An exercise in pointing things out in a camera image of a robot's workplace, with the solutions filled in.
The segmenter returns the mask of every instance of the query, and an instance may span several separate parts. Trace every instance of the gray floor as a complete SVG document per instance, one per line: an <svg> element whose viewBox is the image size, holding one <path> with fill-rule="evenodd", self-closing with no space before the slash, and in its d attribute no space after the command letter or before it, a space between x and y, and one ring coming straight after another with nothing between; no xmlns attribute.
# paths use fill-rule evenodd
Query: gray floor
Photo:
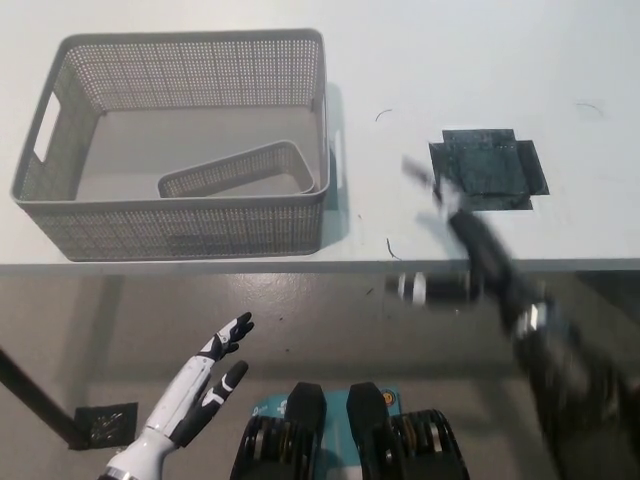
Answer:
<svg viewBox="0 0 640 480"><path fill-rule="evenodd" d="M573 276L543 278L590 339L638 371L640 328ZM493 308L413 310L385 297L383 282L365 275L3 279L0 342L69 411L139 402L140 424L185 359L252 311L255 331L224 360L247 360L249 374L203 434L169 458L169 480L228 478L251 406L264 396L298 380L329 390L367 379L399 387L405 411L443 410L473 479L554 478ZM68 451L1 387L0 408L1 479L96 478L114 453Z"/></svg>

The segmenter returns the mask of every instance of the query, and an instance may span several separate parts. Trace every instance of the white robotic hand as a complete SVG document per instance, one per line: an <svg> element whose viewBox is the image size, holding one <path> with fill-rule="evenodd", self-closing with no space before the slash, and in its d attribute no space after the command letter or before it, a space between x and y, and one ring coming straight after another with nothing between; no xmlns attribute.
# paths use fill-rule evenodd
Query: white robotic hand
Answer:
<svg viewBox="0 0 640 480"><path fill-rule="evenodd" d="M203 395L211 368L253 328L247 312L225 325L184 364L147 419L140 436L107 464L99 480L160 480L164 458L186 447L217 413L247 372L240 361Z"/></svg>

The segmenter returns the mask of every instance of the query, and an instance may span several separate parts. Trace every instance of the black fabric square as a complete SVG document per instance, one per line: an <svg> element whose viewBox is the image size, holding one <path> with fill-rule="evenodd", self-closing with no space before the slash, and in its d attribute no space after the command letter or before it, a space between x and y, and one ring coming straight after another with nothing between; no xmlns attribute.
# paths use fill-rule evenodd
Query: black fabric square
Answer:
<svg viewBox="0 0 640 480"><path fill-rule="evenodd" d="M515 142L516 136L513 130L444 130L442 132L444 143L453 144L473 144L473 145L500 145L505 142Z"/></svg>
<svg viewBox="0 0 640 480"><path fill-rule="evenodd" d="M469 195L524 195L529 187L515 142L500 146L454 145L454 162Z"/></svg>
<svg viewBox="0 0 640 480"><path fill-rule="evenodd" d="M446 177L466 193L471 210L531 210L531 195L549 189L533 142L513 130L445 130L429 144L436 179Z"/></svg>

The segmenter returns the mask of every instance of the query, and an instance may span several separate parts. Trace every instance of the blurry robotic arm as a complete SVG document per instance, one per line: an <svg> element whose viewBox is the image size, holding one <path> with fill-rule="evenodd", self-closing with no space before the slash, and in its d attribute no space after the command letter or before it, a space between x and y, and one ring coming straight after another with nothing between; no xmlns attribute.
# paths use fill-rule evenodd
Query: blurry robotic arm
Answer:
<svg viewBox="0 0 640 480"><path fill-rule="evenodd" d="M640 478L640 402L610 358L586 345L553 299L514 267L488 225L464 208L464 195L411 161L405 172L433 192L466 248L472 274L500 305L514 355L528 375L538 419L566 480Z"/></svg>

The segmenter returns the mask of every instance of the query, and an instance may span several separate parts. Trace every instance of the robot finger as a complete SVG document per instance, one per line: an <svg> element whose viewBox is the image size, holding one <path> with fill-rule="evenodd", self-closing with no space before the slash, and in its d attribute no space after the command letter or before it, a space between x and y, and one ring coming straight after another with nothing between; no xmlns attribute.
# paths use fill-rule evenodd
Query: robot finger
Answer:
<svg viewBox="0 0 640 480"><path fill-rule="evenodd" d="M202 431L211 419L218 413L220 407L238 386L242 377L247 373L247 362L239 361L231 370L223 375L202 398L191 408L183 420L178 423L171 435L173 443L186 447Z"/></svg>

